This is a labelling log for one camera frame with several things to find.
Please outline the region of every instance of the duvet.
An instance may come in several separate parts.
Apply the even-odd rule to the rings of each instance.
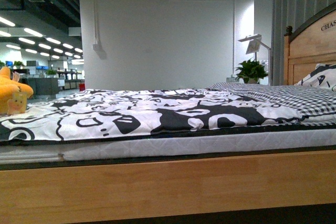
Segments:
[[[305,87],[217,83],[206,89],[88,89],[0,116],[0,141],[112,140],[233,127],[336,125],[336,95]]]

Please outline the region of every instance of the yellow plush toy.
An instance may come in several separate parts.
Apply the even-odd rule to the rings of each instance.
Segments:
[[[19,77],[14,77],[13,80],[10,79],[11,70],[8,67],[2,67],[0,70],[0,114],[8,113],[8,101],[12,98],[17,100],[16,97],[18,93],[26,93],[27,98],[33,95],[33,89],[25,84],[19,83]],[[23,103],[22,107],[19,109],[20,113],[24,113],[22,109],[26,103]],[[9,105],[13,105],[13,100],[9,101]],[[9,114],[13,114],[13,109],[10,109]]]

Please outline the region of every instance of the wall outlet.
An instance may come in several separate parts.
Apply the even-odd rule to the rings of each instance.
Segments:
[[[92,48],[94,51],[99,51],[100,50],[100,45],[99,44],[93,44]]]

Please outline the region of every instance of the small plant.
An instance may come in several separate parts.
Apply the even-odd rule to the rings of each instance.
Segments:
[[[263,65],[261,65],[259,61],[251,61],[249,59],[247,61],[244,60],[242,63],[239,63],[239,65],[242,65],[242,67],[236,68],[237,70],[240,70],[236,79],[243,79],[244,83],[248,83],[250,79],[259,83],[259,79],[268,76],[268,73],[266,73]]]
[[[24,64],[23,64],[23,62],[22,61],[14,61],[14,64],[13,64],[13,66],[24,66]]]
[[[54,69],[48,69],[48,70],[46,70],[46,75],[48,75],[48,76],[53,76],[55,74],[57,74],[57,71],[54,70]]]

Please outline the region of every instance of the pillow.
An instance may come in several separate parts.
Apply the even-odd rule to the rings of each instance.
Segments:
[[[336,91],[336,64],[326,65],[319,63],[312,73],[294,85]]]

